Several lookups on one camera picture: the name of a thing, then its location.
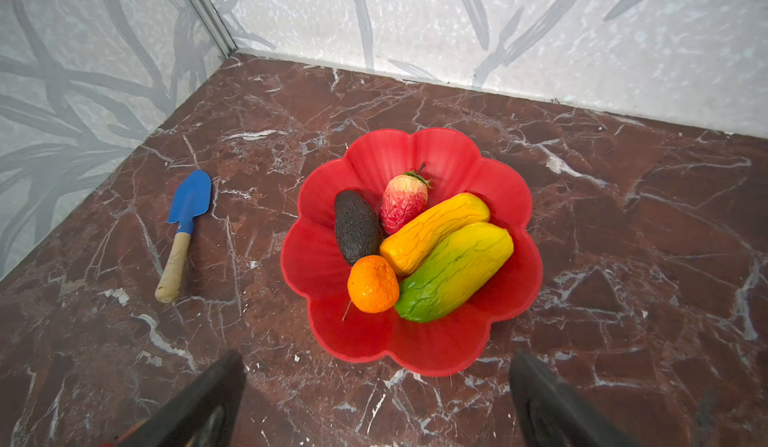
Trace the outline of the dark fake avocado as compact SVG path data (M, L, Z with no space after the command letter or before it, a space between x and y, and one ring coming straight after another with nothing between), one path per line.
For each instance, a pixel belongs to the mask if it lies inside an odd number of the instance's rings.
M344 190L335 197L334 216L336 242L348 265L379 253L383 230L378 215L357 191Z

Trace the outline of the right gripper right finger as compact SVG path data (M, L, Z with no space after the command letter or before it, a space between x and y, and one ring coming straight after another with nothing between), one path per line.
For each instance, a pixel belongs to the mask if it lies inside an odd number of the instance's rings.
M518 351L510 391L527 446L636 446L541 360Z

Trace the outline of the small fake orange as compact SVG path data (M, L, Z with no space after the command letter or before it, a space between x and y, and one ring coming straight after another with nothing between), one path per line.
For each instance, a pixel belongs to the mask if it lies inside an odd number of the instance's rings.
M387 311L400 297L394 269L378 255L363 257L352 266L347 290L351 302L360 311L369 314Z

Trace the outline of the green yellow fake mango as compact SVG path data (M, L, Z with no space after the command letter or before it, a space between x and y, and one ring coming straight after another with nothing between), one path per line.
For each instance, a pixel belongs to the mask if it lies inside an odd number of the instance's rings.
M430 323L462 306L483 287L514 252L510 233L478 222L441 241L424 263L400 283L398 315Z

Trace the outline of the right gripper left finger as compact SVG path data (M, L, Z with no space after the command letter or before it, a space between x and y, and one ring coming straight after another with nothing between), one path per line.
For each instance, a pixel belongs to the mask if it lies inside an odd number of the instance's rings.
M246 383L242 355L225 352L117 446L220 446L231 439Z

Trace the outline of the fake strawberry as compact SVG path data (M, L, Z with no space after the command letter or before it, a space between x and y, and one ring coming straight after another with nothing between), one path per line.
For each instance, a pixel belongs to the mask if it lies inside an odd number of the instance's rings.
M384 232L393 235L426 208L430 179L422 175L426 163L392 178L382 196L379 218Z

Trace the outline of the yellow orange fake squash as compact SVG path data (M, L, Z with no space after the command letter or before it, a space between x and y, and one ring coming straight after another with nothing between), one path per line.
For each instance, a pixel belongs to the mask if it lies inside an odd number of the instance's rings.
M414 273L453 232L477 222L490 220L490 209L471 193L457 194L419 214L380 246L380 255L397 276Z

